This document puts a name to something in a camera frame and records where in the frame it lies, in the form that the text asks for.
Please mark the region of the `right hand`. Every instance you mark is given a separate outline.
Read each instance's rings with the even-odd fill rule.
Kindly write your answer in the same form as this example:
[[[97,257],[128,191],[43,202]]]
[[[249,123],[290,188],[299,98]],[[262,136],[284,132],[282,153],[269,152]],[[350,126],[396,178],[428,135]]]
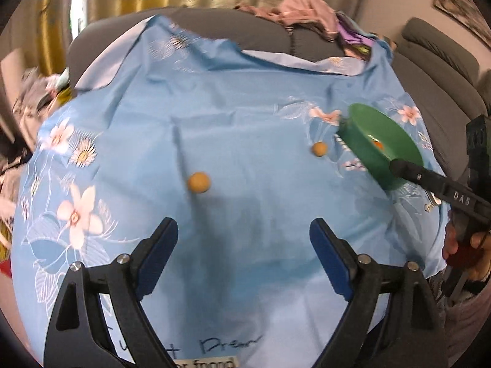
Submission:
[[[468,280],[483,282],[490,275],[490,232],[484,224],[464,225],[453,216],[445,227],[443,258],[453,267],[465,267]]]

